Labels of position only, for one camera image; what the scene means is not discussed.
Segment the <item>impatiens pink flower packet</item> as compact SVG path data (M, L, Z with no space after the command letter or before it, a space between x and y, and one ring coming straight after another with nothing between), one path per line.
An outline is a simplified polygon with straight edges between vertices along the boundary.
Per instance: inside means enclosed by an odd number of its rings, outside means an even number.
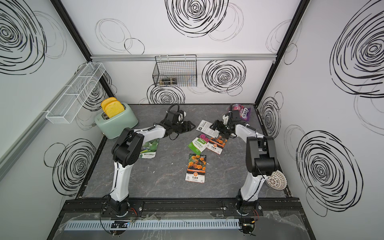
M209 137L205 134L198 135L188 144L188 148L196 155L200 155L207 147Z

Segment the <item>small marigold seed packet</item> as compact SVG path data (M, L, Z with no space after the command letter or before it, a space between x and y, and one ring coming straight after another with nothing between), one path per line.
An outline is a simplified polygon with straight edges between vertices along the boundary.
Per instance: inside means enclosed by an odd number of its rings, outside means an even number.
M227 142L228 138L225 138L222 135L218 135L217 138L210 138L206 144L206 147L208 150L220 155L223 152Z

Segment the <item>large marigold seed packet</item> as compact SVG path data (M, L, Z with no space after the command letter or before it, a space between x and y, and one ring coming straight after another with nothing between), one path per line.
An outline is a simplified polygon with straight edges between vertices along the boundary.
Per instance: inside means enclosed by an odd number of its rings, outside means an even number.
M189 154L188 160L185 181L204 184L206 178L207 156Z

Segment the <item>green vegetable seed packet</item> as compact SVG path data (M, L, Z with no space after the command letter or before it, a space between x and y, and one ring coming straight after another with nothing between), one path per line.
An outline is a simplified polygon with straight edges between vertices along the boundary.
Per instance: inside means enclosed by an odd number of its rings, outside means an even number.
M153 159L156 156L160 139L148 141L143 144L139 155L140 159Z

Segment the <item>mixed flowers seed packet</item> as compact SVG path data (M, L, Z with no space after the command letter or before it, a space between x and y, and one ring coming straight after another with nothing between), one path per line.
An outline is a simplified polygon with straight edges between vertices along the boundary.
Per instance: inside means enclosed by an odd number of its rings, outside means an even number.
M217 138L219 136L219 131L211 129L210 128L211 125L212 123L202 120L200 124L197 126L197 130L205 135L208 135L213 138Z

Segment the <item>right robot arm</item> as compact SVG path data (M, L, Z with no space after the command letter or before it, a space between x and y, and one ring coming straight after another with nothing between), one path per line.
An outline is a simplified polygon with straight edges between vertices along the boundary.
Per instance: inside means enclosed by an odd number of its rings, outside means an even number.
M237 210L243 214L246 207L261 209L259 193L267 177L280 167L274 139L257 132L234 110L231 104L223 120L213 124L226 138L240 138L246 143L247 177L237 196Z

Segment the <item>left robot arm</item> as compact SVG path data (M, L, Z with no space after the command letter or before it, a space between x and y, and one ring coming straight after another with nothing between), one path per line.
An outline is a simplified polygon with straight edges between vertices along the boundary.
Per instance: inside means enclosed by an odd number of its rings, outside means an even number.
M129 211L129 180L132 167L139 159L144 143L190 132L196 128L191 121L186 121L186 112L179 104L173 104L166 111L166 116L159 123L143 129L125 128L112 149L114 161L114 179L112 190L108 194L108 205L119 216Z

